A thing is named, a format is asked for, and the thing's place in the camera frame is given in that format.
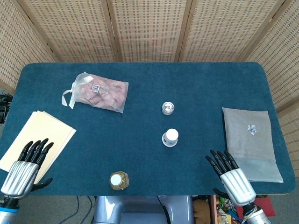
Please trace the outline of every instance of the robotic hand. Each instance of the robotic hand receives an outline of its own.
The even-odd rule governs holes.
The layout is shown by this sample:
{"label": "robotic hand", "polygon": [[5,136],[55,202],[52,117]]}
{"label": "robotic hand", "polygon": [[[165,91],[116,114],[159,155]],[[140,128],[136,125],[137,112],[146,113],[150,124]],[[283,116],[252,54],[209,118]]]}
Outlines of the robotic hand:
{"label": "robotic hand", "polygon": [[29,142],[22,150],[18,161],[11,166],[9,173],[1,188],[4,200],[0,203],[0,224],[12,224],[19,210],[19,200],[29,195],[31,191],[48,186],[53,178],[45,183],[34,184],[36,175],[41,167],[53,142],[45,144],[48,139],[39,140],[33,144]]}
{"label": "robotic hand", "polygon": [[210,150],[210,152],[217,163],[209,156],[206,156],[206,159],[212,165],[227,191],[227,193],[223,193],[214,189],[215,193],[230,199],[237,206],[243,206],[244,220],[242,224],[246,221],[248,224],[270,224],[264,211],[253,203],[256,193],[232,155],[227,151],[224,151],[225,155],[219,151],[216,153]]}

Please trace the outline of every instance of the silver lid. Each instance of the silver lid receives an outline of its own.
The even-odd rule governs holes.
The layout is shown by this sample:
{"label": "silver lid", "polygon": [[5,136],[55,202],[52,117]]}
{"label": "silver lid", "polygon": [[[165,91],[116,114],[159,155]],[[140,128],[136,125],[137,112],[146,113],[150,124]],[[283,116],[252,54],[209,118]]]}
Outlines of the silver lid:
{"label": "silver lid", "polygon": [[162,105],[162,113],[165,115],[171,115],[174,111],[174,105],[172,102],[165,102]]}

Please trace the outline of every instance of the blue table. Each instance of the blue table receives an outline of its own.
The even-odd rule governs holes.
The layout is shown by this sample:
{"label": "blue table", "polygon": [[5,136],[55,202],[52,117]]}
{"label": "blue table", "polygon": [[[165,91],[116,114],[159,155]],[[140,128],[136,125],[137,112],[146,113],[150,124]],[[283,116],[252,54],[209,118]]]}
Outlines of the blue table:
{"label": "blue table", "polygon": [[[82,72],[129,82],[124,113],[76,103],[61,105]],[[161,112],[171,101],[171,116]],[[263,68],[257,63],[35,63],[25,66],[0,142],[0,156],[33,111],[46,111],[77,130],[48,170],[42,195],[195,195],[224,190],[205,159],[210,149],[225,150],[222,107],[268,110],[277,165],[284,183],[253,182],[258,194],[295,188],[289,154]],[[161,142],[169,128],[178,144]],[[122,170],[130,185],[110,188],[109,176]],[[0,171],[0,184],[7,173]]]}

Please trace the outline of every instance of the white cap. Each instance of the white cap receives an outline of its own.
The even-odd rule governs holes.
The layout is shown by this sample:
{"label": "white cap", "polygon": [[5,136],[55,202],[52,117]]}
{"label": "white cap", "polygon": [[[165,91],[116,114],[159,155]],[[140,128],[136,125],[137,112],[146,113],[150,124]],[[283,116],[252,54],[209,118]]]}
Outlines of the white cap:
{"label": "white cap", "polygon": [[118,186],[118,185],[121,184],[122,178],[119,174],[113,174],[110,178],[110,182],[111,182],[112,185]]}
{"label": "white cap", "polygon": [[178,139],[178,131],[176,129],[168,129],[168,131],[166,132],[166,138],[169,141],[176,141]]}

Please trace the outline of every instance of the yellow liquid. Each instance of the yellow liquid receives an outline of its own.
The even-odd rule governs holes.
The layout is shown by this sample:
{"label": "yellow liquid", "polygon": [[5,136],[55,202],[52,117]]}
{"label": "yellow liquid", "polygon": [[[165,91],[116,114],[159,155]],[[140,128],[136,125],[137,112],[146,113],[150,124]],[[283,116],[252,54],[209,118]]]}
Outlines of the yellow liquid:
{"label": "yellow liquid", "polygon": [[125,189],[125,188],[127,188],[129,186],[129,177],[128,177],[128,174],[126,174],[125,172],[122,172],[122,171],[117,171],[115,173],[112,173],[110,175],[110,178],[114,174],[118,174],[118,175],[121,176],[121,183],[119,185],[113,185],[110,182],[110,186],[112,187],[112,189],[114,189],[114,190],[123,190],[123,189]]}

